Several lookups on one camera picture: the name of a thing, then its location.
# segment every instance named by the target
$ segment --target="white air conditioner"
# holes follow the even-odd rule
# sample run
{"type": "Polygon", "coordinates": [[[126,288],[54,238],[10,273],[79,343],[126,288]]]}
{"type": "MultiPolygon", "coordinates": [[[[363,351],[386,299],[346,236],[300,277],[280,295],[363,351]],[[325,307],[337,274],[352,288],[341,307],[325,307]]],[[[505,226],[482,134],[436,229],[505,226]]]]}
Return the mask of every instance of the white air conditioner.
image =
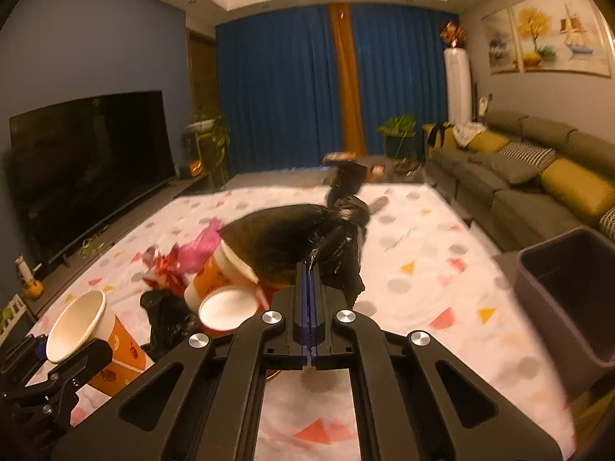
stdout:
{"type": "Polygon", "coordinates": [[[454,124],[472,121],[472,84],[470,61],[463,48],[444,51],[447,68],[448,121],[454,124]]]}

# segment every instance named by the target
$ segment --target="striped pillow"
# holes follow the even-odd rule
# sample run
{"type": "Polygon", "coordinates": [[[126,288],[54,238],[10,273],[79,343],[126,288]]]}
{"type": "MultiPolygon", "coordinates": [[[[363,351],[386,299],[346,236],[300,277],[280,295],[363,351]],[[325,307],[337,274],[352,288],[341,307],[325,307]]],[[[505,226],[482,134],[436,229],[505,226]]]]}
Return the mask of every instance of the striped pillow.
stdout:
{"type": "Polygon", "coordinates": [[[545,149],[527,142],[511,142],[500,153],[531,164],[540,172],[545,171],[557,159],[555,149],[545,149]]]}
{"type": "Polygon", "coordinates": [[[600,219],[600,231],[615,243],[615,207],[600,219]]]}

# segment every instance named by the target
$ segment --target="paper cup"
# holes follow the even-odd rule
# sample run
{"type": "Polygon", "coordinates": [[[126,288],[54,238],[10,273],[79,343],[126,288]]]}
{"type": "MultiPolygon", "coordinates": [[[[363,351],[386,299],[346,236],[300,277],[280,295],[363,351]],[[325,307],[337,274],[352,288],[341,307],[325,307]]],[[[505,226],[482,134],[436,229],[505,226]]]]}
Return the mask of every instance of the paper cup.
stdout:
{"type": "Polygon", "coordinates": [[[224,286],[210,293],[202,301],[199,319],[207,334],[218,337],[233,332],[242,322],[262,309],[253,289],[224,286]]]}
{"type": "Polygon", "coordinates": [[[113,360],[88,384],[109,396],[114,396],[153,364],[107,306],[101,291],[87,292],[66,307],[49,332],[47,359],[59,364],[94,338],[109,343],[113,360]]]}
{"type": "Polygon", "coordinates": [[[256,289],[258,277],[248,264],[239,259],[222,241],[184,292],[190,310],[199,313],[202,301],[223,286],[245,286],[256,289]]]}

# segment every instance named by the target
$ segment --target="curtain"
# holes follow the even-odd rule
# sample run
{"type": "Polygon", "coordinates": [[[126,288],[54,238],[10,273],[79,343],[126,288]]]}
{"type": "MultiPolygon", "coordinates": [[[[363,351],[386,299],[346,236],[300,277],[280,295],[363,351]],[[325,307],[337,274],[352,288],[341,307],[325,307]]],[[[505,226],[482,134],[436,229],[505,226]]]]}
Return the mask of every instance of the curtain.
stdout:
{"type": "Polygon", "coordinates": [[[405,113],[416,118],[416,147],[422,152],[421,125],[447,119],[445,45],[440,32],[458,17],[374,3],[352,4],[351,16],[368,152],[382,154],[377,127],[405,113]]]}
{"type": "Polygon", "coordinates": [[[350,4],[331,3],[329,15],[337,57],[344,149],[358,156],[364,156],[367,150],[361,120],[361,94],[359,93],[357,59],[352,36],[350,4]]]}
{"type": "Polygon", "coordinates": [[[232,172],[318,166],[343,149],[326,6],[228,22],[216,28],[216,41],[232,172]]]}

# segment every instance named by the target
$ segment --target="crumpled black plastic bag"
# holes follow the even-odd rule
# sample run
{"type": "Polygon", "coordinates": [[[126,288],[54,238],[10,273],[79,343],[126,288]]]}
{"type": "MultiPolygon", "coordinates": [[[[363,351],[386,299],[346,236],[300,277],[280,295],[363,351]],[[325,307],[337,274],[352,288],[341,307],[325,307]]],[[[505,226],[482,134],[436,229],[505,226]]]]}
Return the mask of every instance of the crumpled black plastic bag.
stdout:
{"type": "Polygon", "coordinates": [[[341,165],[327,196],[328,206],[292,204],[262,209],[236,220],[219,233],[252,267],[261,282],[290,286],[296,265],[319,265],[321,282],[343,291],[348,306],[364,291],[361,249],[370,220],[367,204],[351,195],[359,191],[367,168],[341,165]]]}
{"type": "Polygon", "coordinates": [[[170,350],[187,337],[201,332],[199,317],[169,289],[153,289],[141,295],[141,306],[148,313],[151,334],[150,343],[141,348],[154,362],[164,357],[170,350]]]}

